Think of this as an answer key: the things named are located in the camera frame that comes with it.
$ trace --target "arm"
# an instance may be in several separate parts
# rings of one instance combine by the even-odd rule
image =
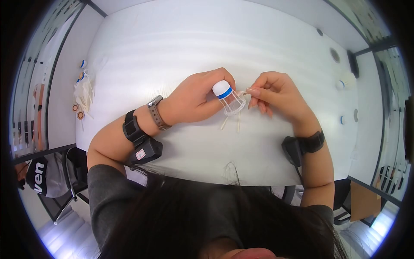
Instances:
[[[310,137],[321,126],[299,93],[292,79],[283,73],[265,72],[246,89],[252,95],[249,108],[258,106],[270,117],[275,106],[291,123],[296,137]],[[333,208],[335,185],[332,159],[326,141],[315,153],[306,153],[302,159],[303,192],[301,206],[322,204]]]
[[[207,102],[206,95],[218,81],[226,80],[236,89],[231,74],[224,68],[197,73],[186,78],[158,107],[160,117],[168,125],[205,120],[223,108],[215,98]],[[160,131],[146,105],[135,110],[139,127],[151,137]],[[123,163],[134,150],[122,130],[125,115],[103,127],[92,139],[88,150],[88,169],[94,165],[110,165],[125,175]]]
[[[34,91],[33,91],[33,97],[36,99],[36,94],[37,94],[37,86],[38,85],[36,85],[36,87],[35,87],[35,89],[34,89]],[[42,103],[43,103],[43,92],[44,92],[44,90],[45,90],[45,84],[41,84],[40,85],[40,96],[39,96],[39,106],[41,107],[41,105],[42,105]],[[42,109],[40,108],[38,111],[37,111],[37,137],[38,137],[38,147],[39,147],[39,150],[43,150],[43,145],[42,145],[42,132],[41,132],[41,123],[42,123]]]

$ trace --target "hand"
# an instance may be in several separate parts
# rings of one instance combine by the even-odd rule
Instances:
[[[266,112],[272,117],[269,104],[275,106],[293,124],[296,136],[309,135],[314,131],[313,135],[318,131],[315,128],[320,128],[316,116],[285,73],[263,72],[246,92],[252,95],[249,109],[257,105],[262,114]]]
[[[203,121],[223,108],[218,98],[207,102],[213,85],[226,80],[236,89],[233,76],[225,69],[197,73],[186,78],[166,99],[159,103],[161,118],[168,125],[180,122]]]

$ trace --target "watch strap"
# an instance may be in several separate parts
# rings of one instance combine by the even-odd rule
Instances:
[[[137,148],[145,140],[150,138],[145,132],[138,126],[137,117],[134,115],[135,109],[128,112],[125,115],[125,122],[122,126],[125,137],[134,144]]]
[[[315,153],[323,147],[325,135],[323,131],[318,131],[309,138],[298,138],[298,141],[302,155],[305,153]]]
[[[149,109],[149,113],[151,114],[152,119],[154,120],[155,124],[157,125],[158,129],[160,129],[161,131],[167,130],[169,128],[171,128],[170,125],[166,124],[161,116],[158,113],[158,109],[156,107],[156,105],[153,105],[151,107],[148,107]]]

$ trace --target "black wrist strap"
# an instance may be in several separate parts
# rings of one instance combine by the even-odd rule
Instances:
[[[305,153],[315,153],[323,147],[325,135],[323,131],[318,131],[309,138],[298,138],[298,141],[302,155]]]
[[[137,117],[134,116],[135,109],[128,112],[125,116],[125,123],[122,125],[125,137],[134,144],[137,148],[145,140],[150,138],[145,132],[141,130],[137,123]]]

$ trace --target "fingernail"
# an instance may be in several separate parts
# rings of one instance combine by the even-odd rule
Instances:
[[[259,97],[260,91],[254,88],[246,88],[246,92],[254,97]]]

